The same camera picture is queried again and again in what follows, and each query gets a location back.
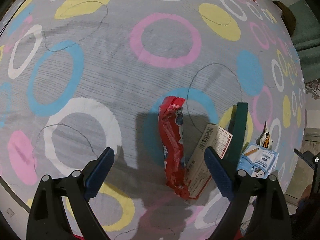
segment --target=tiled floor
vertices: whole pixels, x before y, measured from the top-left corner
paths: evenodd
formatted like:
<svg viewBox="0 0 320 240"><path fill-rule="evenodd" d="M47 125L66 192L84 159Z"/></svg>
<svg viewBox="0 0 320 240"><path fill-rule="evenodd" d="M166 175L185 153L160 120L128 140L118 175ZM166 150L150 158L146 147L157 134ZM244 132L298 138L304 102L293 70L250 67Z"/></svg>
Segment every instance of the tiled floor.
<svg viewBox="0 0 320 240"><path fill-rule="evenodd" d="M305 141L300 151L303 153L307 150L311 151L313 154L317 154L320 152L320 143ZM312 184L312 178L313 170L299 158L286 194L298 200L306 186Z"/></svg>

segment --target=red snack package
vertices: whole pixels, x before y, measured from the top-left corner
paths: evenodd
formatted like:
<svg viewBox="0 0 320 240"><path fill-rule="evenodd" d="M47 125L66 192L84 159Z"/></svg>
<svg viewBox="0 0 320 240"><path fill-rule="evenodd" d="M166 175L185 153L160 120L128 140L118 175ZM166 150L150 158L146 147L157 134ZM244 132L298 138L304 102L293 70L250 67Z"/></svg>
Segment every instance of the red snack package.
<svg viewBox="0 0 320 240"><path fill-rule="evenodd" d="M186 164L183 156L182 105L184 98L166 97L159 107L158 126L164 148L164 171L166 185L175 194L188 199L188 186L183 182Z"/></svg>

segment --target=gray patterned fabric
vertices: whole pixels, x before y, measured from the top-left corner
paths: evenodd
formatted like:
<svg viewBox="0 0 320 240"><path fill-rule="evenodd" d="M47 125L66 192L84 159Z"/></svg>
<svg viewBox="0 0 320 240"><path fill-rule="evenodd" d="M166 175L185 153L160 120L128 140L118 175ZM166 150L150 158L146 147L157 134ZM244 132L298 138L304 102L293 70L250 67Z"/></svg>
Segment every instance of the gray patterned fabric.
<svg viewBox="0 0 320 240"><path fill-rule="evenodd" d="M246 140L267 121L285 191L304 130L303 76L277 8L257 2L28 0L0 38L1 176L31 205L43 175L67 176L112 147L90 200L111 239L207 239L229 202L214 181L192 204L165 185L157 111L175 95L187 98L186 159L208 122L227 127L228 109L248 102Z"/></svg>

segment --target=barcode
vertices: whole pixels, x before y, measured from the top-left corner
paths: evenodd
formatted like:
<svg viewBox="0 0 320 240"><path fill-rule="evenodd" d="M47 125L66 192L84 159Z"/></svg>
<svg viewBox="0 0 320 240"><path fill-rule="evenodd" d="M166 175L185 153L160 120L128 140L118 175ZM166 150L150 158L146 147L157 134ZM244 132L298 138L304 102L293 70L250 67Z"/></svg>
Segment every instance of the barcode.
<svg viewBox="0 0 320 240"><path fill-rule="evenodd" d="M208 127L207 130L205 131L205 134L199 144L199 148L204 150L207 143L208 143L208 140L210 139L210 136L212 135L212 131L213 131L213 128L210 128Z"/></svg>

